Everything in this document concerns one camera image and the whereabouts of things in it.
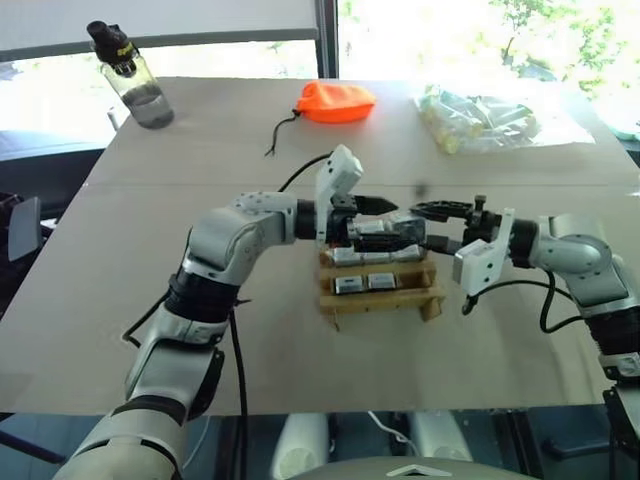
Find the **orange bag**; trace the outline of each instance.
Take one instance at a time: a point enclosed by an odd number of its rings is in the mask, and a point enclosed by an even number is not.
[[[307,83],[302,89],[293,116],[281,120],[273,129],[273,140],[267,155],[276,154],[278,129],[285,123],[293,122],[304,115],[320,123],[348,123],[366,118],[376,103],[376,97],[366,88],[356,85],[321,83],[318,80]]]

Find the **beige table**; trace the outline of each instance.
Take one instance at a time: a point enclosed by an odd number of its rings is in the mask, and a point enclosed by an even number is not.
[[[120,333],[166,288],[198,215],[250,188],[104,185],[81,191],[0,323],[0,411],[95,414],[119,404],[135,354]],[[294,191],[312,194],[309,187]],[[403,187],[358,191],[401,206],[415,200]],[[467,200],[479,191],[488,195],[488,207],[513,206],[524,218],[565,211],[600,216],[614,251],[640,270],[634,188],[446,186],[434,187],[431,198]],[[461,229],[434,225],[449,235]],[[441,317],[423,324],[416,311],[350,316],[336,333],[314,305],[312,242],[267,251],[241,290],[253,301],[238,310],[250,411],[600,402],[607,382],[583,324],[541,333],[543,292],[535,287],[487,295],[463,317],[464,295],[449,280],[451,260],[434,258],[448,292]],[[507,268],[504,276],[525,273]],[[573,306],[559,298],[551,319],[572,314]],[[223,348],[230,353],[228,340]],[[238,413],[228,358],[212,413]]]
[[[404,83],[361,82],[377,97],[371,116],[347,125],[304,118],[280,130],[277,155],[264,158],[275,124],[289,116],[303,80],[166,79],[176,121],[161,131],[129,121],[87,182],[115,185],[281,184],[305,161],[348,145],[363,185],[629,185],[638,170],[578,95],[555,95],[595,144],[528,148],[480,156],[440,153]],[[306,175],[300,184],[313,185]]]

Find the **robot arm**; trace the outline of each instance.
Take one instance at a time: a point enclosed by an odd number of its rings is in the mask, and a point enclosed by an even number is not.
[[[55,480],[181,478],[186,423],[215,395],[224,363],[217,344],[258,257],[297,238],[351,243],[353,217],[397,208],[350,195],[361,173],[359,161],[339,146],[318,173],[316,202],[244,193],[193,226],[127,376],[126,402],[96,425]]]
[[[486,199],[474,204],[437,201],[412,211],[446,222],[462,218],[466,229],[462,248],[454,252],[454,280],[470,295],[498,280],[510,259],[520,268],[541,268],[567,284],[580,315],[600,349],[605,375],[616,382],[604,392],[614,431],[623,446],[637,452],[640,440],[640,297],[633,275],[611,252],[595,219],[563,214],[520,220],[513,210],[502,215],[484,210]]]

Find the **white cable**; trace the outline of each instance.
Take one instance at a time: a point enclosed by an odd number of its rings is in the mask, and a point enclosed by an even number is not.
[[[371,420],[373,420],[373,422],[378,426],[378,428],[380,430],[383,430],[383,431],[385,431],[387,433],[390,433],[391,435],[395,435],[396,440],[398,440],[401,443],[406,443],[407,445],[409,445],[409,447],[411,447],[411,450],[413,451],[413,454],[416,457],[421,457],[422,456],[422,455],[420,455],[420,452],[418,451],[418,447],[416,447],[416,444],[413,443],[410,438],[407,438],[405,435],[403,435],[399,431],[394,430],[393,428],[389,428],[386,425],[384,425],[380,421],[380,419],[376,416],[376,414],[373,413],[371,410],[367,411],[367,413],[371,417]]]
[[[193,462],[193,459],[196,458],[198,451],[200,450],[200,448],[202,447],[202,444],[204,443],[204,438],[207,436],[210,423],[211,423],[211,417],[207,417],[207,419],[204,422],[204,427],[202,428],[202,433],[200,434],[200,438],[196,442],[196,446],[193,447],[193,450],[191,450],[191,454],[189,454],[189,456],[187,457],[187,461],[184,462],[184,464],[182,465],[183,471],[186,470],[187,467],[191,465],[191,463]]]

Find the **window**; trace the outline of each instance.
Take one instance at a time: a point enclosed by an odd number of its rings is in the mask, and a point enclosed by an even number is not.
[[[155,76],[314,78],[312,40],[141,49]],[[102,142],[114,134],[107,112],[121,106],[93,53],[0,63],[0,132]]]
[[[640,98],[637,0],[338,0],[340,77],[528,77]]]

